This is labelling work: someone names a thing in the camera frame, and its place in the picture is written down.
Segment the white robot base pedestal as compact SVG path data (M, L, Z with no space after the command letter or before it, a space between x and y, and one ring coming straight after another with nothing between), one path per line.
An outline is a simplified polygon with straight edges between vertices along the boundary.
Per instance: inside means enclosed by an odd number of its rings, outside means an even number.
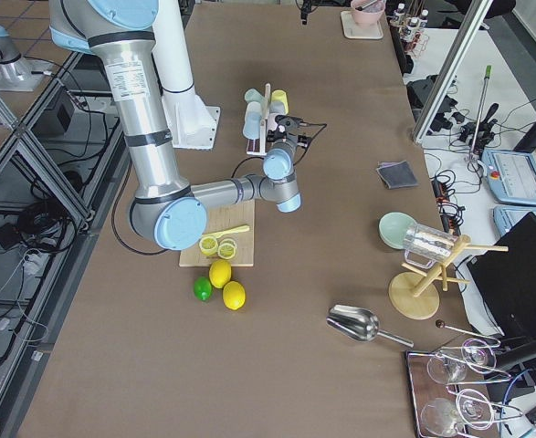
M207 106L195 91L184 27L176 1L162 0L152 25L152 51L162 87L162 103L173 146L210 151L220 118L218 107Z

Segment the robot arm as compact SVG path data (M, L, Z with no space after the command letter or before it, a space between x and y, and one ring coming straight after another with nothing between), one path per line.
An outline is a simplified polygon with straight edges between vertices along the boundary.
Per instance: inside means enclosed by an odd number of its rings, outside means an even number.
M52 1L55 44L93 54L105 68L138 178L129 208L134 232L168 250L198 243L210 208L263 199L283 213L301 206L294 169L299 119L279 116L263 174L192 185L175 147L212 136L219 109L197 96L175 1Z

